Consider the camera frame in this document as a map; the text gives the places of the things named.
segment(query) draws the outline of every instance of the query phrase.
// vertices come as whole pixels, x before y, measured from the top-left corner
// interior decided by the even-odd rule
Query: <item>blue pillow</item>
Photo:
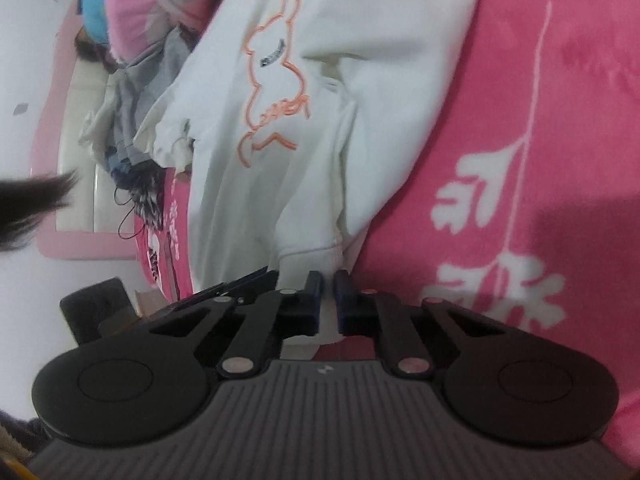
[[[109,39],[104,0],[82,0],[82,18],[89,38],[95,43],[107,46]]]

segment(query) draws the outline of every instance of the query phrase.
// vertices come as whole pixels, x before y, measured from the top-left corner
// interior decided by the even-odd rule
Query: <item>white sweatshirt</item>
[[[194,139],[194,290],[343,266],[424,146],[475,3],[223,1],[136,137],[179,170]]]

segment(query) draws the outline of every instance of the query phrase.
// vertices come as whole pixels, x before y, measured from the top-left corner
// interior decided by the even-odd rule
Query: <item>sweatshirt sleeve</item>
[[[342,153],[345,246],[404,184],[449,87],[476,0],[314,0],[300,55],[358,108]]]

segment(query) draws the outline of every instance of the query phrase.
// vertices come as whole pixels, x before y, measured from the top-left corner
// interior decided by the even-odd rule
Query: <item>orange rabbit drawing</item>
[[[288,150],[296,149],[295,142],[266,128],[268,124],[301,110],[307,119],[310,117],[305,77],[289,60],[293,25],[299,10],[300,0],[283,0],[280,12],[256,27],[244,44],[249,81],[254,87],[244,109],[249,131],[238,143],[238,157],[246,168],[251,167],[253,153],[272,142]]]

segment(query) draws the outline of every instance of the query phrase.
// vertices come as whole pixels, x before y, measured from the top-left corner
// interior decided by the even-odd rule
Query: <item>yellow object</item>
[[[31,471],[29,471],[25,466],[23,466],[20,462],[16,462],[15,460],[7,460],[6,464],[14,470],[22,480],[38,480],[38,477],[34,475]]]

